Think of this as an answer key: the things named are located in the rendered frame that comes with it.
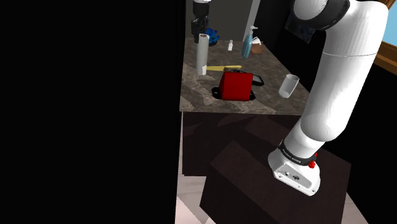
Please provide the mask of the yellow wooden spatula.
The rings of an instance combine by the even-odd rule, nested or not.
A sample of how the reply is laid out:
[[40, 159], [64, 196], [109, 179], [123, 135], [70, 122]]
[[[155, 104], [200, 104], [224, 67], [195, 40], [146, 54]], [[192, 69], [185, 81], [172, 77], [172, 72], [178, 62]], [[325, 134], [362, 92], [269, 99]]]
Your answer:
[[225, 69], [241, 69], [242, 66], [207, 66], [208, 71], [224, 71]]

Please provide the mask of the red toaster with black base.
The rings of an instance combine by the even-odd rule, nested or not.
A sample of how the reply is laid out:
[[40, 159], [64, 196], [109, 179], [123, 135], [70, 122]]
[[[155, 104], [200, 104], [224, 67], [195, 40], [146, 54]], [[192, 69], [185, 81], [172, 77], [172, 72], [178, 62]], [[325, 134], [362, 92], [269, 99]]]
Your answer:
[[223, 101], [253, 101], [256, 99], [251, 90], [252, 73], [225, 71], [217, 87], [211, 89], [212, 96]]

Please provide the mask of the dark robot stand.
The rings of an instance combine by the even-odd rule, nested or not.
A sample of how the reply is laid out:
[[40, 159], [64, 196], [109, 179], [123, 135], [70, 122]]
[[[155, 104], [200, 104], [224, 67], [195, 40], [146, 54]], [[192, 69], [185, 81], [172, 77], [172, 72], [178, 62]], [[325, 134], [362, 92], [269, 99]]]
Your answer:
[[324, 149], [313, 196], [274, 178], [270, 145], [247, 151], [232, 141], [210, 163], [200, 207], [216, 224], [341, 224], [350, 163]]

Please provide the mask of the clear drinking glass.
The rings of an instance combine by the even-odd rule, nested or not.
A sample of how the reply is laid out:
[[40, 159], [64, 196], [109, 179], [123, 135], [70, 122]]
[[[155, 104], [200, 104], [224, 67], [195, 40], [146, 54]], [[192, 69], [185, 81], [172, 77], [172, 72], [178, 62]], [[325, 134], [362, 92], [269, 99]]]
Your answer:
[[298, 76], [294, 74], [287, 74], [279, 88], [278, 94], [282, 98], [289, 98], [298, 85], [299, 81], [300, 79]]

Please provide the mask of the blue crumpled object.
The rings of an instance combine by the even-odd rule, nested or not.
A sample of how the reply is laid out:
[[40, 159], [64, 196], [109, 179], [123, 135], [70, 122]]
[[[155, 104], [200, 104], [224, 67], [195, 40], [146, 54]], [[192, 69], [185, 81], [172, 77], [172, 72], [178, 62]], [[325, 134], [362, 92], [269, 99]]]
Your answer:
[[213, 30], [211, 28], [207, 28], [205, 33], [209, 36], [209, 46], [214, 46], [217, 44], [219, 40], [219, 35], [216, 30]]

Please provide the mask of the brown and white bowl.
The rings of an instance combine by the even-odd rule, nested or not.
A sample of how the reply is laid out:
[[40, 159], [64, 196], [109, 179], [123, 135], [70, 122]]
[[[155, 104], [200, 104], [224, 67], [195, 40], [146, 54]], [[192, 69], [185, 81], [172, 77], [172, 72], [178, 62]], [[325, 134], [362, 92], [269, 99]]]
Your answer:
[[253, 55], [259, 55], [263, 54], [265, 50], [266, 46], [263, 41], [261, 41], [259, 37], [253, 38], [250, 53]]

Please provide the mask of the blue soap dispenser bottle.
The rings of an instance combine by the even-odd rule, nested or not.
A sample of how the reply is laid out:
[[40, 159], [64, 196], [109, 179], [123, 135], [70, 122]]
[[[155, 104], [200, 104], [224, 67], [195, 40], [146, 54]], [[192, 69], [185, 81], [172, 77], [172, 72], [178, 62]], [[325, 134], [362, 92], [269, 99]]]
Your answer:
[[247, 59], [249, 57], [251, 46], [253, 42], [253, 31], [257, 29], [257, 27], [251, 25], [249, 28], [249, 32], [244, 39], [243, 46], [242, 46], [242, 57]]

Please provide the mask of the white paper towel roll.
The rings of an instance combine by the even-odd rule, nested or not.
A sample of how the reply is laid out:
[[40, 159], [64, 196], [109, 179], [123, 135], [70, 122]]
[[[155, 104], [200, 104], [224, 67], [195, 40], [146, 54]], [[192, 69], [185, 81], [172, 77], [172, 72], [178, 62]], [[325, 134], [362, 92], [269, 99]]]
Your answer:
[[196, 72], [199, 76], [206, 75], [208, 50], [209, 36], [207, 34], [199, 34], [196, 56]]

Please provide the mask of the dark wood counter cabinet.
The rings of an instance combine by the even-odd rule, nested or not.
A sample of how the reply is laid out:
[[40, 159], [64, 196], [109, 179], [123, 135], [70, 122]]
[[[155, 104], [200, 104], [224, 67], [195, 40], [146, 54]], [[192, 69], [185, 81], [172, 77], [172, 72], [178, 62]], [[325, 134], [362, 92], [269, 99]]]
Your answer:
[[286, 137], [299, 115], [186, 112], [183, 114], [181, 173], [205, 176], [209, 164], [236, 142], [259, 162]]

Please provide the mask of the wooden framed window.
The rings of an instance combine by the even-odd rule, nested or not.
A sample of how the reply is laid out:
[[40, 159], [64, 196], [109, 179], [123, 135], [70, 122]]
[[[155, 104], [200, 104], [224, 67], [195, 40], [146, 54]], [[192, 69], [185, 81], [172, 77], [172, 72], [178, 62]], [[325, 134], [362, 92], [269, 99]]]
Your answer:
[[388, 18], [385, 34], [374, 64], [397, 76], [397, 13], [393, 13], [396, 0], [378, 0], [387, 6]]

